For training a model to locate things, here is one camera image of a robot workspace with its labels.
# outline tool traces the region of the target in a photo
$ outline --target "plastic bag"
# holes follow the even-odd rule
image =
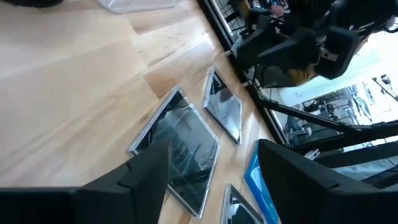
[[[174,7],[180,0],[98,0],[98,2],[113,13],[124,14]]]

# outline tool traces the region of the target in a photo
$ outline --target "black metal bar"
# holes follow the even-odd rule
[[[220,18],[220,15],[217,13],[215,6],[213,5],[211,0],[198,0],[199,6],[201,7],[203,13],[205,14],[207,20],[209,21],[211,27],[213,28],[215,34],[217,35],[218,40],[220,41],[221,45],[225,49],[225,51],[230,50],[231,46],[233,45],[233,40],[232,37],[228,34],[228,30],[226,27],[224,27],[224,23],[222,21],[222,18]],[[239,80],[241,83],[246,83],[248,82],[244,70],[242,70],[238,66],[238,62],[236,61],[235,57],[233,54],[229,55],[229,61],[238,76]],[[252,98],[258,112],[261,115],[261,118],[264,120],[266,123],[272,137],[274,138],[274,141],[277,144],[281,145],[286,145],[288,143],[283,131],[279,128],[279,125],[277,124],[276,118],[272,114],[272,112],[264,108],[261,100],[257,94],[257,90],[251,86],[248,85],[246,87],[246,91],[248,91],[250,97]]]
[[[398,167],[385,170],[371,177],[368,177],[362,182],[371,184],[377,188],[384,189],[398,183]]]
[[[390,142],[341,154],[320,157],[315,159],[315,162],[329,168],[337,168],[376,161],[393,156],[398,156],[398,142]]]
[[[295,146],[292,150],[298,153],[306,153],[314,149],[325,152],[391,136],[398,136],[398,121],[373,124],[370,128],[364,129],[358,133],[340,134],[338,136],[312,141]]]
[[[269,109],[272,109],[272,110],[275,110],[275,111],[278,111],[278,112],[281,112],[281,113],[284,113],[284,114],[287,114],[290,116],[294,116],[296,118],[303,119],[308,122],[318,124],[320,126],[324,126],[326,128],[340,131],[342,133],[358,132],[357,129],[353,128],[353,126],[350,126],[348,124],[338,123],[338,122],[332,121],[330,119],[322,118],[322,117],[315,116],[315,115],[312,115],[312,114],[304,112],[304,111],[296,110],[289,106],[281,105],[278,102],[273,101],[273,100],[263,99],[262,103],[266,108],[269,108]]]
[[[377,83],[388,95],[390,95],[396,102],[398,102],[397,94],[391,90],[386,84],[380,82],[377,78],[372,78],[372,80]]]
[[[239,17],[239,13],[238,12],[233,12],[232,14],[230,14],[229,16],[227,16],[225,18],[226,22],[231,22],[232,20],[236,19]]]

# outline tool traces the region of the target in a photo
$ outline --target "wood grain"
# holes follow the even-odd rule
[[[258,138],[270,138],[195,0],[112,15],[95,0],[49,9],[0,2],[0,186],[79,186],[128,160],[127,148],[175,85],[221,139],[203,218],[165,194],[159,223],[219,223],[226,184],[259,211],[245,181]],[[243,102],[236,146],[201,109],[217,66]]]

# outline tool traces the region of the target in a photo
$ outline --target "silver frame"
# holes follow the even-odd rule
[[[228,211],[228,207],[229,207],[229,199],[230,199],[230,196],[231,196],[232,189],[234,189],[234,190],[239,194],[239,196],[242,197],[242,198],[244,199],[244,197],[239,193],[238,190],[236,190],[236,188],[234,188],[233,185],[227,184],[227,185],[225,186],[224,200],[223,200],[223,209],[222,209],[222,212],[221,212],[221,220],[220,220],[220,223],[221,223],[221,224],[228,224],[227,211]],[[258,223],[265,224],[265,221],[262,219],[262,217],[260,216],[260,214],[258,214],[258,213],[251,207],[251,205],[249,204],[249,202],[243,201],[243,202],[241,202],[241,203],[242,203],[242,206],[246,209],[246,211],[250,214],[250,216],[252,216],[254,219],[256,219],[256,220],[258,221]],[[257,215],[258,218],[260,218],[260,219],[258,219],[258,218],[248,209],[248,206],[250,206],[251,209],[252,209],[253,211],[256,212],[256,215]]]
[[[206,206],[206,202],[207,202],[207,197],[209,194],[209,190],[210,190],[210,184],[211,181],[213,179],[213,174],[214,171],[216,169],[216,163],[217,163],[217,159],[218,159],[218,154],[220,152],[220,140],[218,139],[218,137],[216,136],[216,134],[213,132],[213,130],[211,130],[211,128],[207,125],[206,121],[203,119],[203,117],[200,115],[200,113],[198,112],[198,110],[194,107],[194,105],[192,104],[192,102],[188,99],[188,97],[186,96],[186,94],[182,91],[182,89],[180,88],[180,86],[176,86],[174,87],[171,92],[169,93],[169,95],[166,97],[166,99],[164,100],[164,102],[158,107],[158,109],[156,110],[155,114],[151,117],[151,119],[149,120],[149,122],[145,125],[144,129],[138,134],[138,136],[135,138],[135,140],[132,142],[132,144],[130,145],[129,149],[127,150],[128,152],[132,153],[133,155],[138,155],[138,151],[136,150],[137,146],[139,145],[139,143],[142,141],[142,139],[145,137],[145,135],[148,133],[148,131],[150,130],[150,128],[154,125],[156,119],[159,117],[159,115],[161,114],[161,112],[165,109],[165,107],[168,105],[168,103],[170,103],[171,99],[174,97],[175,94],[177,94],[177,92],[179,92],[184,100],[188,103],[189,107],[191,107],[191,109],[193,110],[193,112],[198,116],[199,120],[203,123],[203,125],[205,126],[205,128],[207,129],[207,131],[210,133],[210,135],[213,136],[213,139],[216,141],[217,143],[217,148],[216,148],[216,154],[215,154],[215,159],[214,159],[214,163],[212,165],[211,171],[210,171],[210,176],[206,185],[206,192],[205,192],[205,196],[203,198],[203,202],[202,205],[200,207],[200,212],[197,213],[196,211],[194,211],[194,209],[189,206],[189,204],[184,201],[183,198],[181,198],[181,196],[179,196],[178,193],[176,193],[176,191],[174,191],[174,189],[167,184],[167,190],[174,196],[175,199],[177,199],[177,201],[179,201],[194,217],[197,217],[199,219],[201,219],[205,206]]]
[[[213,81],[213,77],[215,76],[215,73],[220,73],[219,71],[218,71],[218,69],[214,66],[214,67],[212,67],[211,69],[209,69],[209,72],[208,72],[208,79],[207,79],[207,82],[206,82],[206,88],[205,88],[205,97],[204,97],[204,100],[203,100],[203,109],[205,109],[205,111],[211,116],[211,118],[213,119],[213,120],[215,120],[216,121],[216,123],[217,123],[217,125],[219,126],[219,127],[221,127],[222,128],[222,130],[224,130],[226,133],[227,133],[227,135],[229,136],[229,138],[231,138],[231,140],[232,141],[234,141],[236,144],[241,144],[242,143],[242,116],[243,116],[243,109],[242,109],[242,107],[243,107],[243,104],[242,104],[242,101],[241,101],[241,99],[239,99],[235,94],[233,94],[232,92],[232,94],[236,97],[236,99],[241,103],[241,111],[240,111],[240,113],[241,113],[241,122],[240,122],[240,124],[239,124],[239,128],[240,128],[240,130],[239,130],[239,135],[240,135],[240,138],[239,138],[239,140],[237,140],[237,139],[235,139],[234,137],[233,137],[233,135],[232,135],[232,133],[228,130],[228,129],[226,129],[218,120],[217,120],[217,118],[215,118],[212,114],[211,114],[211,112],[210,111],[208,111],[208,109],[207,109],[207,106],[208,106],[208,103],[209,103],[209,97],[210,97],[210,90],[211,90],[211,83],[212,83],[212,81]],[[226,85],[226,82],[223,80],[223,78],[220,76],[220,75],[218,75],[218,78],[220,78],[224,83],[225,83],[225,85]]]

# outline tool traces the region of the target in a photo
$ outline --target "blue object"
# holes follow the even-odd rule
[[[271,195],[269,194],[267,185],[262,178],[257,151],[258,144],[254,150],[250,165],[244,174],[244,179],[248,183],[256,202],[259,204],[261,212],[264,214],[267,223],[278,224],[279,216],[271,199]]]

